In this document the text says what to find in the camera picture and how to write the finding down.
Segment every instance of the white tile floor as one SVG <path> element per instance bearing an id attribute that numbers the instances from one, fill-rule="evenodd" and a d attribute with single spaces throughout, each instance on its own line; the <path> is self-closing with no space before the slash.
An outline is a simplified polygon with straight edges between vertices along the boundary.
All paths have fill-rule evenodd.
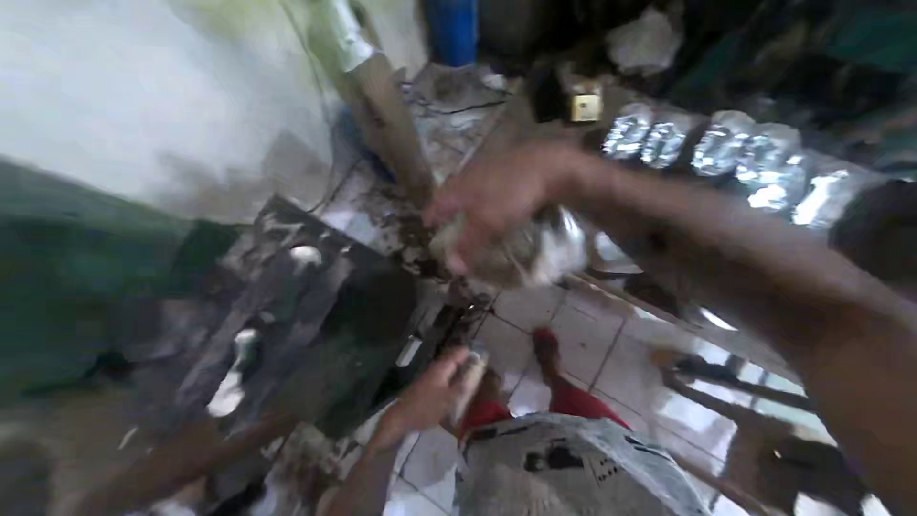
<path id="1" fill-rule="evenodd" d="M 662 387 L 649 354 L 657 348 L 679 349 L 722 364 L 727 352 L 623 301 L 596 300 L 559 286 L 502 292 L 493 306 L 494 313 L 481 324 L 475 340 L 490 349 L 490 365 L 503 375 L 504 399 L 513 415 L 547 410 L 550 390 L 535 362 L 530 332 L 549 323 L 560 340 L 561 359 L 571 382 L 604 401 L 647 438 L 714 474 L 723 469 L 735 424 Z M 758 381 L 762 372 L 748 365 L 741 376 Z M 779 380 L 771 383 L 787 390 L 795 387 Z M 745 406 L 751 399 L 702 382 L 693 387 Z M 371 430 L 358 433 L 358 441 L 365 443 Z M 405 445 L 410 453 L 403 467 L 396 468 L 398 477 L 385 514 L 448 513 L 458 459 L 456 440 L 436 428 L 415 441 Z M 715 489 L 693 477 L 691 481 L 716 514 L 743 513 Z"/>

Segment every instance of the finger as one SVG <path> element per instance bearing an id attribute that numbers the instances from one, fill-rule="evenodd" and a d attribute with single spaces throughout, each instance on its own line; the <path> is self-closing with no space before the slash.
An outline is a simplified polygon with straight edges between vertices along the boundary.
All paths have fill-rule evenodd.
<path id="1" fill-rule="evenodd" d="M 449 350 L 441 356 L 426 370 L 426 373 L 435 378 L 437 382 L 447 385 L 456 374 L 465 359 L 468 358 L 469 349 L 465 346 L 459 346 Z"/>
<path id="2" fill-rule="evenodd" d="M 468 204 L 465 199 L 464 177 L 465 173 L 450 176 L 442 186 L 440 186 L 433 201 L 424 211 L 424 223 L 426 226 L 438 226 L 449 221 L 459 213 L 465 210 Z"/>
<path id="3" fill-rule="evenodd" d="M 455 400 L 470 398 L 478 390 L 481 379 L 484 378 L 484 372 L 487 370 L 487 362 L 479 355 L 472 354 L 468 360 L 470 366 L 459 370 L 459 376 L 453 378 L 450 387 Z"/>
<path id="4" fill-rule="evenodd" d="M 466 275 L 477 262 L 478 256 L 503 235 L 503 226 L 495 226 L 469 214 L 465 227 L 455 246 L 447 255 L 447 265 L 456 275 Z"/>
<path id="5" fill-rule="evenodd" d="M 428 228 L 439 226 L 457 216 L 463 209 L 464 205 L 456 192 L 437 192 L 433 202 L 424 210 L 424 225 Z"/>

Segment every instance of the aluminum foil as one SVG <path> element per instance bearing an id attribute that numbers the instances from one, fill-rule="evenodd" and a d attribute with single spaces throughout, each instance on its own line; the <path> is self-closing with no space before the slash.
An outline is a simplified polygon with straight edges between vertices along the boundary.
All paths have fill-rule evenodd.
<path id="1" fill-rule="evenodd" d="M 436 233 L 430 242 L 436 258 L 447 259 L 464 225 L 460 217 Z M 551 207 L 483 252 L 471 275 L 505 288 L 543 286 L 582 271 L 587 263 L 586 234 L 579 222 L 564 207 Z"/>
<path id="2" fill-rule="evenodd" d="M 768 171 L 744 184 L 753 190 L 748 205 L 766 211 L 781 211 L 800 202 L 809 185 L 807 160 L 802 154 L 793 154 L 776 171 Z"/>
<path id="3" fill-rule="evenodd" d="M 691 160 L 694 173 L 716 176 L 732 172 L 754 128 L 755 121 L 741 111 L 713 113 L 710 127 L 694 147 Z"/>
<path id="4" fill-rule="evenodd" d="M 780 211 L 802 200 L 808 175 L 800 133 L 783 124 L 761 124 L 748 139 L 735 178 L 751 195 L 752 208 Z"/>
<path id="5" fill-rule="evenodd" d="M 812 189 L 793 209 L 793 224 L 827 232 L 844 215 L 847 205 L 864 191 L 889 181 L 853 163 L 813 152 L 817 163 Z"/>
<path id="6" fill-rule="evenodd" d="M 640 151 L 640 143 L 653 123 L 653 109 L 634 102 L 621 108 L 602 144 L 602 153 L 613 160 L 625 160 Z"/>
<path id="7" fill-rule="evenodd" d="M 691 117 L 683 113 L 664 113 L 650 128 L 640 161 L 653 168 L 672 165 L 681 154 L 681 146 L 693 124 Z"/>

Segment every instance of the person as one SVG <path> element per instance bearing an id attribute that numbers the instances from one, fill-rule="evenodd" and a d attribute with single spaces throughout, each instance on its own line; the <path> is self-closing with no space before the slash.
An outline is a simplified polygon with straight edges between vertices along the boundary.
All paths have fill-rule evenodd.
<path id="1" fill-rule="evenodd" d="M 742 200 L 538 142 L 451 177 L 425 221 L 465 216 L 447 257 L 464 275 L 540 208 L 578 211 L 654 279 L 770 343 L 886 508 L 917 513 L 917 308 L 807 230 Z M 401 440 L 437 425 L 470 388 L 456 377 L 467 353 L 435 362 L 381 418 L 330 514 L 381 512 Z M 611 419 L 530 414 L 474 428 L 464 441 L 459 514 L 706 512 L 666 454 Z"/>

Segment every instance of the forearm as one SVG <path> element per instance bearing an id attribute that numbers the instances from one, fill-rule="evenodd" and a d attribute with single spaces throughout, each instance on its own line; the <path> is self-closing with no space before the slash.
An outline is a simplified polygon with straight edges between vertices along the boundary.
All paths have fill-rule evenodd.
<path id="1" fill-rule="evenodd" d="M 580 157 L 562 202 L 645 270 L 765 338 L 892 509 L 917 507 L 914 305 L 841 254 L 717 192 Z"/>
<path id="2" fill-rule="evenodd" d="M 806 350 L 838 316 L 907 320 L 878 280 L 801 228 L 741 199 L 577 154 L 563 202 L 584 213 L 674 294 L 778 346 Z"/>
<path id="3" fill-rule="evenodd" d="M 370 441 L 363 455 L 350 469 L 344 485 L 335 495 L 328 516 L 377 516 L 388 496 L 389 480 L 402 440 L 376 444 Z"/>

